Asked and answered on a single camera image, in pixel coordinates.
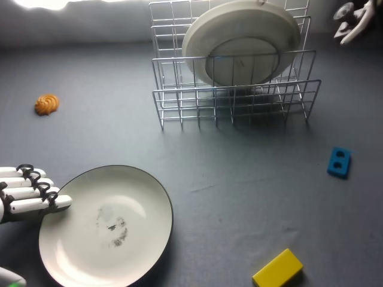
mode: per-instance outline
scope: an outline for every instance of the metal rack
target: metal rack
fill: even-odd
[[[230,0],[177,0],[152,2],[149,4],[152,21],[152,38],[156,58],[152,60],[157,89],[153,91],[153,100],[161,128],[165,121],[183,122],[197,120],[198,126],[203,119],[228,118],[234,124],[237,118],[279,115],[285,122],[288,115],[301,113],[309,120],[315,99],[320,88],[320,80],[310,80],[315,62],[315,50],[305,50],[311,18],[307,16],[309,0],[270,1],[282,5],[292,13],[300,27],[301,43],[299,50],[286,53],[255,54],[248,56],[221,57],[182,57],[182,40],[187,29],[204,12]],[[214,82],[214,65],[218,61],[234,60],[237,57],[281,57],[293,55],[294,60],[283,73],[268,79],[265,84],[220,87]],[[194,74],[194,63],[207,61],[212,65],[213,85],[198,80]],[[193,71],[187,66],[192,63]]]

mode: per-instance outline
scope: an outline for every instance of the swirl-shaped cookie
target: swirl-shaped cookie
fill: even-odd
[[[60,105],[59,98],[53,94],[44,94],[40,96],[35,104],[35,111],[38,115],[49,115],[57,111]]]

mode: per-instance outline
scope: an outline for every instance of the blue block with holes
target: blue block with holes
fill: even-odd
[[[351,152],[344,148],[334,148],[327,172],[338,178],[347,178]]]

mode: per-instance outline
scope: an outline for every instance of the wall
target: wall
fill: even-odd
[[[64,9],[53,11],[27,10],[13,0],[0,0],[0,46],[149,41],[148,3],[149,0],[70,2]],[[338,5],[339,0],[311,0],[311,31],[328,32]]]

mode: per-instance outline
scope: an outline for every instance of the bright light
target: bright light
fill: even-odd
[[[14,0],[14,2],[26,8],[45,8],[50,10],[60,10],[68,2],[80,2],[89,0]],[[120,2],[125,0],[102,0],[105,2]]]

